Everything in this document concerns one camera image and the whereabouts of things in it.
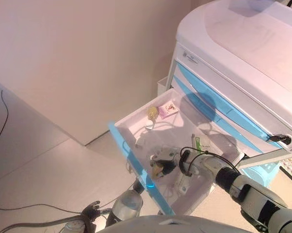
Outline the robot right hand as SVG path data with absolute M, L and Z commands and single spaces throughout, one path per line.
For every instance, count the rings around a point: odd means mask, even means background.
M 149 158 L 151 178 L 159 179 L 170 174 L 178 165 L 180 148 L 162 147 L 154 150 Z

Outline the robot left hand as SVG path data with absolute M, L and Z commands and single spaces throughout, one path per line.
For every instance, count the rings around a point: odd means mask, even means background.
M 86 208 L 83 209 L 81 215 L 87 216 L 91 222 L 94 222 L 96 218 L 100 216 L 99 204 L 99 200 L 90 203 Z

